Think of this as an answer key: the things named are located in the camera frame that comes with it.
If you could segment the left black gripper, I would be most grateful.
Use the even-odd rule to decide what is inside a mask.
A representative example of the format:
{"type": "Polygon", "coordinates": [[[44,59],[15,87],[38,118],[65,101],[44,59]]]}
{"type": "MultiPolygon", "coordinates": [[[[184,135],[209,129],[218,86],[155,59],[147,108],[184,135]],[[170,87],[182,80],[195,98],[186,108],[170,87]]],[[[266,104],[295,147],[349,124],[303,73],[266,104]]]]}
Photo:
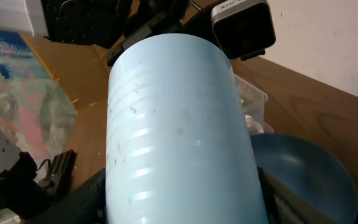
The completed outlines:
{"type": "Polygon", "coordinates": [[[130,46],[151,36],[181,33],[205,39],[218,46],[213,34],[211,12],[221,1],[200,7],[191,0],[141,1],[125,28],[125,39],[113,47],[106,56],[107,66],[114,65],[130,46]]]}

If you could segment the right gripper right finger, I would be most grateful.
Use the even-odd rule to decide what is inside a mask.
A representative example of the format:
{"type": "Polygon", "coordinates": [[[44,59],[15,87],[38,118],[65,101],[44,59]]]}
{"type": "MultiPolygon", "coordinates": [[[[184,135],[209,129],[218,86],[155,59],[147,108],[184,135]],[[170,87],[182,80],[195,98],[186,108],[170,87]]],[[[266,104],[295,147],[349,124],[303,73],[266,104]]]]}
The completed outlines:
{"type": "Polygon", "coordinates": [[[269,223],[328,224],[331,218],[296,196],[274,176],[257,167],[269,223]]]}

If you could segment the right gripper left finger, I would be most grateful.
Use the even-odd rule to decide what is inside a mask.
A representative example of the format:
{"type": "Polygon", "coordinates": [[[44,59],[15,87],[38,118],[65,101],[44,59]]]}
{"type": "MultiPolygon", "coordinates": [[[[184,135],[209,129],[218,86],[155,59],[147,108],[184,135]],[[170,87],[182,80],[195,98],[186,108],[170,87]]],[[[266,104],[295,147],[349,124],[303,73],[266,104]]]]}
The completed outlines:
{"type": "Polygon", "coordinates": [[[106,223],[106,171],[101,169],[75,191],[27,220],[27,224],[106,223]]]}

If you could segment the light blue cup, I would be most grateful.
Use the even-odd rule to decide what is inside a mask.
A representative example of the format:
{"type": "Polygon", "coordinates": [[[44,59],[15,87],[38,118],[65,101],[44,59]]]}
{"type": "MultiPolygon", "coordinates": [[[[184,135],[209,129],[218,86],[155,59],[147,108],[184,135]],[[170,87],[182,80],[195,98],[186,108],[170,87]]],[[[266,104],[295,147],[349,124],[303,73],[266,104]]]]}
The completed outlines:
{"type": "Polygon", "coordinates": [[[211,42],[129,47],[108,83],[108,223],[267,223],[232,65],[211,42]]]}

